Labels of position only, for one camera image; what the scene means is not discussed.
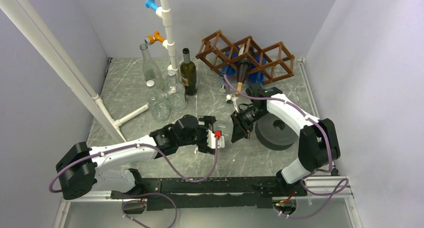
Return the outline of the brown bottle gold foil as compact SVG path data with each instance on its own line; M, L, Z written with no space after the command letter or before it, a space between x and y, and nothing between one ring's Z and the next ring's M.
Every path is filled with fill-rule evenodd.
M247 51L250 55L253 54L253 48L246 48L246 44L242 44L240 46L240 50L238 55L242 55L245 51ZM251 60L249 58L241 59L237 64L237 74L236 74L236 90L238 92L242 91L243 84L249 75L249 71L251 69Z

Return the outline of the large clear bottle white stopper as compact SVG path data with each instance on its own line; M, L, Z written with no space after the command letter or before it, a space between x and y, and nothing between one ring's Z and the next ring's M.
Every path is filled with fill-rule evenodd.
M169 70L165 81L165 92L168 98L170 107L173 110L182 110L187 105L185 88L178 80L177 73L174 70Z

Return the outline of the green bottle grey cap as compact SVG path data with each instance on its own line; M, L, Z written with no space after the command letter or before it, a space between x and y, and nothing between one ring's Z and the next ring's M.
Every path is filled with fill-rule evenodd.
M188 48L183 48L183 62L179 68L182 83L185 88L185 93L189 96L197 93L197 70L194 62L190 59L190 51Z

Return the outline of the clear bottle dark label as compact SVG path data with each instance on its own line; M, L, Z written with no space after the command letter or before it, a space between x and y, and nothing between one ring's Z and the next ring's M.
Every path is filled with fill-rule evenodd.
M162 76L162 73L156 64L156 62L152 59L149 51L148 46L145 43L140 44L140 50L142 54L142 71L145 77L146 81L153 80L155 85L158 86L159 89L164 89L164 78Z

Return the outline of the clear square bottle black cap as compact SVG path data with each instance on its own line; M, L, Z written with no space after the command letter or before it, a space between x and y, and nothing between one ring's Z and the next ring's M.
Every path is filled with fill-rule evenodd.
M220 131L222 136L227 137L229 135L229 125L227 122L217 121L214 125L215 131Z

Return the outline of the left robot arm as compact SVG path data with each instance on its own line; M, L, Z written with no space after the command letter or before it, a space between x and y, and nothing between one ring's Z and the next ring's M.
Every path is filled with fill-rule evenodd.
M80 198L91 191L118 191L132 198L144 190L142 176L136 169L117 171L115 167L136 161L148 161L175 154L178 148L196 146L198 152L214 155L225 146L226 125L214 116L184 115L175 123L152 131L132 141L109 146L76 143L56 164L57 175L49 184L51 193L61 193L65 200Z

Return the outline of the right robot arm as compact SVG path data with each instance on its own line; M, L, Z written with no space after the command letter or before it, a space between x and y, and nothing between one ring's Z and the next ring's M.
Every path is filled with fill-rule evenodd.
M244 96L251 100L251 104L230 116L233 123L232 143L248 137L254 123L267 114L279 118L298 136L297 158L277 173L279 179L275 182L275 188L279 194L290 194L296 182L340 158L335 124L330 119L310 115L276 87L264 89L260 84L253 84L247 88Z

